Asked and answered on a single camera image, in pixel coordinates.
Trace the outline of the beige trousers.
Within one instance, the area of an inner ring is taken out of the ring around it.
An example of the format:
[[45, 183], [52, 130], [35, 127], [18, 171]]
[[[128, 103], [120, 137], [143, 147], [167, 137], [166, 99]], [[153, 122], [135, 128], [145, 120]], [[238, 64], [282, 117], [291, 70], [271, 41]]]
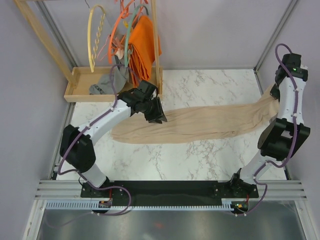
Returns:
[[255, 131], [279, 111], [268, 87], [254, 103], [199, 106], [169, 110], [167, 122], [148, 123], [142, 114], [122, 121], [111, 131], [114, 141], [127, 144], [183, 144], [237, 137]]

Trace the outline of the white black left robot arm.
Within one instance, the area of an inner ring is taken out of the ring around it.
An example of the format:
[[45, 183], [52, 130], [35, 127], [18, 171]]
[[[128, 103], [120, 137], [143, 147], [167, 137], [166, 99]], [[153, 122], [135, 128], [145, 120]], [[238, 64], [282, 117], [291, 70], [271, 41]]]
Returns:
[[119, 123], [134, 114], [142, 113], [148, 123], [162, 124], [167, 121], [163, 112], [159, 89], [142, 80], [138, 87], [115, 96], [111, 107], [88, 122], [63, 130], [59, 154], [61, 162], [67, 162], [85, 181], [92, 185], [92, 192], [105, 197], [110, 190], [107, 176], [96, 164], [95, 144]]

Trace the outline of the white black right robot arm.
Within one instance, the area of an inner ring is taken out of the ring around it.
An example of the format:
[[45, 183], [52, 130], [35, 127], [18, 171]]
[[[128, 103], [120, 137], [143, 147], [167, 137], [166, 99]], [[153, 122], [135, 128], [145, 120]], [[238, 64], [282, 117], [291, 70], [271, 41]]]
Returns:
[[311, 129], [305, 126], [302, 114], [307, 80], [308, 70], [301, 67], [301, 55], [285, 54], [270, 90], [279, 104], [277, 117], [260, 135], [258, 153], [232, 176], [228, 191], [233, 197], [257, 198], [259, 178], [270, 167], [282, 168], [309, 137]]

